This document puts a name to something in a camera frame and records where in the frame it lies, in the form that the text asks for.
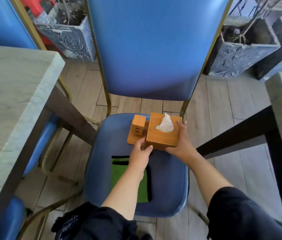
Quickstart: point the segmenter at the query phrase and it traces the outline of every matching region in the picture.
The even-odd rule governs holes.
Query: white tissue
[[[164,118],[162,120],[162,123],[159,124],[155,129],[162,131],[162,132],[171,132],[174,130],[174,126],[171,121],[171,117],[167,114],[164,113]]]

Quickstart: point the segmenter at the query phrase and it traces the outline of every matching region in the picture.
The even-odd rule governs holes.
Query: green cloth
[[[129,158],[120,158],[120,159],[112,159],[112,162],[128,162]],[[127,169],[127,165],[116,165],[111,164],[111,190],[123,175],[125,170]],[[148,200],[148,177],[146,170],[144,170],[143,179],[140,182],[139,190],[138,190],[138,199],[137,203],[149,202]]]

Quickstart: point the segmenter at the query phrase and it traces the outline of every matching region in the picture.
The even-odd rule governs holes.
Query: hand
[[[197,154],[197,151],[188,137],[186,121],[184,121],[183,123],[184,124],[179,121],[176,121],[176,124],[180,129],[180,140],[178,146],[167,147],[166,151],[176,156],[178,159],[188,165],[191,158]]]
[[[145,137],[138,140],[130,154],[128,169],[134,171],[135,173],[141,173],[143,175],[144,170],[149,162],[150,153],[153,150],[153,146],[147,147],[145,150],[141,150],[141,146],[145,142]]]

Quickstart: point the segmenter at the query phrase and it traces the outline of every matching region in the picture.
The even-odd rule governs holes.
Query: forearm
[[[114,209],[127,220],[133,220],[139,184],[142,178],[143,172],[137,172],[128,168],[102,206]]]
[[[207,206],[209,206],[215,192],[220,188],[232,187],[222,174],[196,151],[189,158],[188,167],[196,177],[199,189]]]

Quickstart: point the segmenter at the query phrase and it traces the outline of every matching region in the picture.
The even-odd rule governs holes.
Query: table
[[[235,125],[197,151],[206,159],[267,143],[282,200],[282,72],[266,81],[271,106]]]
[[[55,86],[64,64],[54,51],[0,47],[0,216],[51,113],[93,144],[95,129]]]

